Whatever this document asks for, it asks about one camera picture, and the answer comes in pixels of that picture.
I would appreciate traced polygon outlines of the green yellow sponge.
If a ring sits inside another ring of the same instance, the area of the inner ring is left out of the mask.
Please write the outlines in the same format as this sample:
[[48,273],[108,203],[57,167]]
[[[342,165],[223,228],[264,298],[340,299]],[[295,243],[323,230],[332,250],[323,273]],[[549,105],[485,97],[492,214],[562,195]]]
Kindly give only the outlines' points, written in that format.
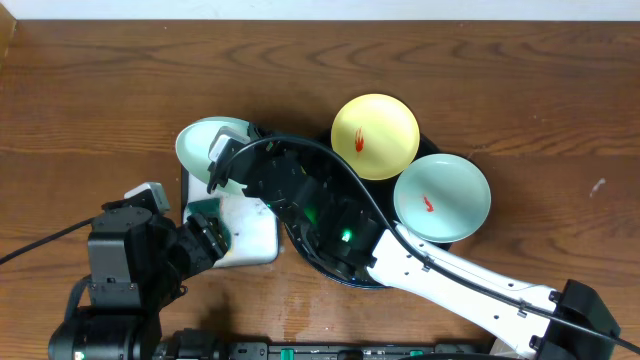
[[230,250],[232,245],[231,232],[222,217],[221,199],[211,198],[188,203],[183,211],[184,221],[186,221],[189,216],[196,213],[201,214],[208,221],[217,226],[227,249]]

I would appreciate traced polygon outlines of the pale green plate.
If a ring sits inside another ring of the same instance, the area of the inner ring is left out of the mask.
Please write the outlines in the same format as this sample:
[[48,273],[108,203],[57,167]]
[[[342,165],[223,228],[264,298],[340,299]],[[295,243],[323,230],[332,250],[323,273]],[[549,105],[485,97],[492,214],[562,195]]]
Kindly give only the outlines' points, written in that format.
[[229,127],[246,135],[249,123],[225,116],[203,118],[184,128],[176,139],[176,155],[187,172],[188,182],[184,186],[189,201],[211,197],[206,191],[210,177],[208,167],[211,164],[208,155],[221,127]]
[[469,160],[452,154],[423,156],[404,170],[394,187],[399,221],[416,236],[452,243],[474,234],[492,203],[484,174]]

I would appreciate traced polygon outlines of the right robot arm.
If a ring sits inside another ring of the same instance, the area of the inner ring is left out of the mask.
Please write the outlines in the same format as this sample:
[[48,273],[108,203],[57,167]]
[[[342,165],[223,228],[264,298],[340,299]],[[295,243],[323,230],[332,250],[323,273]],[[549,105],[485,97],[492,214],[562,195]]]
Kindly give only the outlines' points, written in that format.
[[389,220],[355,171],[315,140],[224,125],[207,145],[210,189],[262,200],[313,266],[345,282],[366,273],[475,323],[527,359],[607,359],[620,329],[595,290],[508,278]]

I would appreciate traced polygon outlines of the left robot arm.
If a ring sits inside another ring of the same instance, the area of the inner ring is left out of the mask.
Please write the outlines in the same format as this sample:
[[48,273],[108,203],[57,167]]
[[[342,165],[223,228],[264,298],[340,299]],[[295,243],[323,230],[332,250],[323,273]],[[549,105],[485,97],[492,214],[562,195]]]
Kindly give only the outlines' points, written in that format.
[[201,214],[176,226],[141,207],[111,209],[92,222],[90,273],[69,297],[51,336],[51,359],[150,359],[162,333],[159,314],[187,292],[184,280],[228,251],[221,223]]

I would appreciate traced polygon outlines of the black rectangular soap tray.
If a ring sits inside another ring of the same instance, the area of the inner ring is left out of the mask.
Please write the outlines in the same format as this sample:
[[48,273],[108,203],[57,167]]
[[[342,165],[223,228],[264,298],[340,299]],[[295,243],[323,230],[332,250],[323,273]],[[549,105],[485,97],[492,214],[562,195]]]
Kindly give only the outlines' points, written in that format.
[[[181,169],[181,207],[190,202],[184,186],[187,172]],[[224,222],[231,232],[232,245],[215,268],[262,265],[273,262],[279,254],[279,225],[276,216],[259,199],[247,198],[216,188],[210,198],[221,199]]]

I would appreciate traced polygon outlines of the round black tray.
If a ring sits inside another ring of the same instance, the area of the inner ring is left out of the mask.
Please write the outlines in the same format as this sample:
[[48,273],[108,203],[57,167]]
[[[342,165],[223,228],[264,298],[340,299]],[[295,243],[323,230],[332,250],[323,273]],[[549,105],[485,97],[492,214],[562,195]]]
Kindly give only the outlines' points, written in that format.
[[[427,156],[431,154],[440,153],[439,148],[424,134],[420,135],[420,144],[415,156],[415,159]],[[398,175],[391,177],[385,180],[364,180],[363,184],[372,195],[372,197],[376,200],[376,203],[379,205],[381,211],[388,217],[389,220],[393,219],[394,221],[398,221],[399,218],[396,215],[394,205],[393,205],[393,190],[394,186],[399,178]],[[314,263],[309,255],[309,253],[303,248],[303,246],[297,241],[297,233],[291,230],[291,227],[284,224],[284,229],[286,230],[287,235],[289,236],[291,243],[294,248],[298,252],[298,254],[307,262],[309,266],[320,272],[325,277],[338,282],[340,284],[361,288],[361,289],[384,289],[385,286],[373,280],[368,273],[361,269],[359,270],[354,277],[349,280],[344,280],[338,277],[337,275],[332,274],[328,270],[324,269],[317,263]]]

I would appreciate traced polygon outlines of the yellow plate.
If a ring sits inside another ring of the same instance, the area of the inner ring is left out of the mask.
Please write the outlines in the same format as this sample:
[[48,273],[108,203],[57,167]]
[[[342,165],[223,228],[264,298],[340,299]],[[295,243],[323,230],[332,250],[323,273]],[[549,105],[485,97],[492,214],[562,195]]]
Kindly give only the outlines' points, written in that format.
[[331,147],[365,180],[392,178],[406,169],[420,145],[412,111],[384,94],[365,94],[347,102],[331,126]]

